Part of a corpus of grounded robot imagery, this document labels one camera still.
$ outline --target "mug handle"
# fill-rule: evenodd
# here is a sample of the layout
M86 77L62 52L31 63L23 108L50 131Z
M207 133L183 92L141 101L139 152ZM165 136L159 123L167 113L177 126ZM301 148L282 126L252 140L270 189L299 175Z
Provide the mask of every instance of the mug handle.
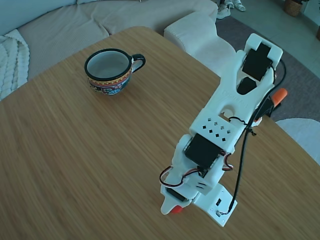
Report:
M142 54L132 55L132 73L138 71L146 64L146 58Z

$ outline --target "robotic arm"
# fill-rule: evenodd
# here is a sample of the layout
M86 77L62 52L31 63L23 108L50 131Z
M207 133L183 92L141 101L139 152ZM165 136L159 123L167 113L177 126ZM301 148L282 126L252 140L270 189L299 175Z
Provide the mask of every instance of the robotic arm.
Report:
M171 166L160 175L164 215L193 203L222 227L226 224L237 201L228 210L233 197L219 181L232 169L227 159L234 153L246 123L274 87L282 54L282 49L256 34L248 38L244 50L236 53L218 88L191 124L189 134L176 145ZM273 110L274 102L264 105L252 127L260 124L267 110Z

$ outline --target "wooden table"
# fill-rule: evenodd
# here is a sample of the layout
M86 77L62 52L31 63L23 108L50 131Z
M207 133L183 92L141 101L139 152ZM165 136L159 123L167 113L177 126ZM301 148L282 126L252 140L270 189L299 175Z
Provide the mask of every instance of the wooden table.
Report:
M112 97L93 92L83 68L103 48L147 59ZM135 27L9 95L0 102L0 239L319 239L320 167L268 117L249 138L238 205L224 228L193 205L160 213L159 173L218 84L191 56ZM222 179L231 193L236 174Z

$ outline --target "mug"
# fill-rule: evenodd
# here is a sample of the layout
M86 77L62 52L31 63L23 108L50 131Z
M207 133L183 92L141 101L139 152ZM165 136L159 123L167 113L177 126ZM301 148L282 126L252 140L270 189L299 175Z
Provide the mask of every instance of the mug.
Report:
M130 81L132 73L146 64L141 54L128 55L125 51L108 48L92 54L84 64L90 86L105 95L120 93Z

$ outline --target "wicker basket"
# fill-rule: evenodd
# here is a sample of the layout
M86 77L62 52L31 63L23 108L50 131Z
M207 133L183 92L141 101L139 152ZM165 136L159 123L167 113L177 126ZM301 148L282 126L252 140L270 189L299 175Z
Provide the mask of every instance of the wicker basket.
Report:
M302 8L302 4L299 4L293 0L285 0L284 11L292 17L299 15Z
M320 40L320 26L319 26L318 32L316 33L316 38Z

